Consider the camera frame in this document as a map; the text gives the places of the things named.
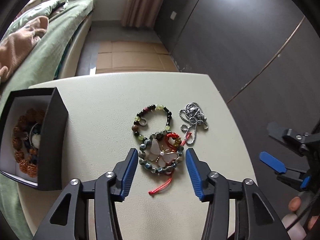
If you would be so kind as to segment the right hand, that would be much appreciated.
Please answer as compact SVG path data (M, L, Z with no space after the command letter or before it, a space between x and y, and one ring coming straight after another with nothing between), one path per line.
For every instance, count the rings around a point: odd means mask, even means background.
M288 204L289 214L285 215L281 220L285 228L289 227L295 221L295 219L298 218L302 211L307 207L311 199L312 196L301 193L290 200ZM311 232L311 229L319 218L319 215L314 215L310 218L307 218L308 215L309 212L307 212L305 217L297 222L288 231L290 239L304 239L308 233Z

